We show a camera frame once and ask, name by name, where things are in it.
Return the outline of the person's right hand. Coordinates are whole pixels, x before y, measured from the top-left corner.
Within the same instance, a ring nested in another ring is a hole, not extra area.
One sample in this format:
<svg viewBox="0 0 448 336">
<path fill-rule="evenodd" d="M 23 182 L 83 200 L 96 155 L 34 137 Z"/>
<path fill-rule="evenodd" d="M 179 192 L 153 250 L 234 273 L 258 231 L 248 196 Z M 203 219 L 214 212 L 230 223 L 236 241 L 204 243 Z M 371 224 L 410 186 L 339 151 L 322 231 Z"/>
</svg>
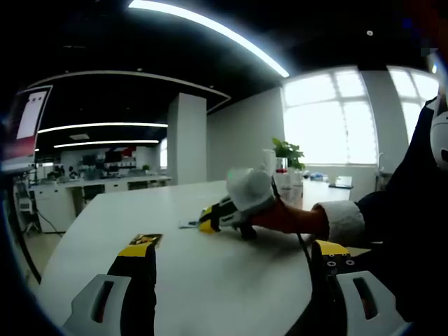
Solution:
<svg viewBox="0 0 448 336">
<path fill-rule="evenodd" d="M 328 217 L 322 206 L 309 211 L 287 205 L 277 200 L 274 205 L 249 217 L 249 223 L 285 234 L 308 234 L 318 239 L 329 236 Z"/>
</svg>

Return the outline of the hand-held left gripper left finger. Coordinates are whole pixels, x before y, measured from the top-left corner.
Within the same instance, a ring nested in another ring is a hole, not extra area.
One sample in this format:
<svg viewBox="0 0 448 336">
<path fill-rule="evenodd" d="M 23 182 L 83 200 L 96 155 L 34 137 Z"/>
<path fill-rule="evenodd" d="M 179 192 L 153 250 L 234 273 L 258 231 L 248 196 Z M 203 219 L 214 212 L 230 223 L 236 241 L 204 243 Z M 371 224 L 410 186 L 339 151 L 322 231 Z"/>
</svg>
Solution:
<svg viewBox="0 0 448 336">
<path fill-rule="evenodd" d="M 69 335 L 154 335 L 156 280 L 155 244 L 127 246 L 72 300 L 63 329 Z"/>
</svg>

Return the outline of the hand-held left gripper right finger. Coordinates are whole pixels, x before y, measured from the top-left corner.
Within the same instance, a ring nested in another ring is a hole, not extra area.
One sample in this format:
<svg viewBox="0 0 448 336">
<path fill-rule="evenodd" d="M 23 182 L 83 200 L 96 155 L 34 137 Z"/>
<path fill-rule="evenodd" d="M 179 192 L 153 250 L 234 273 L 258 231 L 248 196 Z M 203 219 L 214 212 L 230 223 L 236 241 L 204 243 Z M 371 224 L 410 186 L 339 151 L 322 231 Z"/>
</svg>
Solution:
<svg viewBox="0 0 448 336">
<path fill-rule="evenodd" d="M 311 302 L 331 335 L 406 335 L 411 323 L 396 297 L 371 272 L 360 270 L 347 248 L 317 239 L 311 248 Z"/>
</svg>

